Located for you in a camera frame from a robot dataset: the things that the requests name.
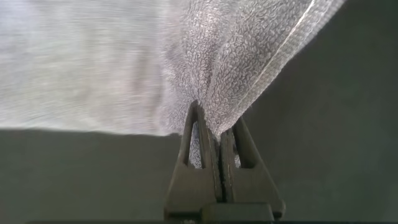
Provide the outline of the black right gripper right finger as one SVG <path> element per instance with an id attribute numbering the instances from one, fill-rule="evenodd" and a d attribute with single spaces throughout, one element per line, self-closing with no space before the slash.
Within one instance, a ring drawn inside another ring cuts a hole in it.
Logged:
<path id="1" fill-rule="evenodd" d="M 221 135 L 220 162 L 227 202 L 264 203 L 274 218 L 283 217 L 285 203 L 242 118 Z"/>

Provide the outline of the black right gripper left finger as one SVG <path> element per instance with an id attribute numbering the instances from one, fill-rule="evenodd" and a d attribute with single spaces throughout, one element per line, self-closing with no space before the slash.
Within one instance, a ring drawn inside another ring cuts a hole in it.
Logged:
<path id="1" fill-rule="evenodd" d="M 193 125 L 198 126 L 201 168 L 189 166 Z M 223 197 L 215 141 L 201 106 L 194 101 L 188 111 L 178 158 L 164 204 L 165 218 L 199 218 L 201 208 Z"/>

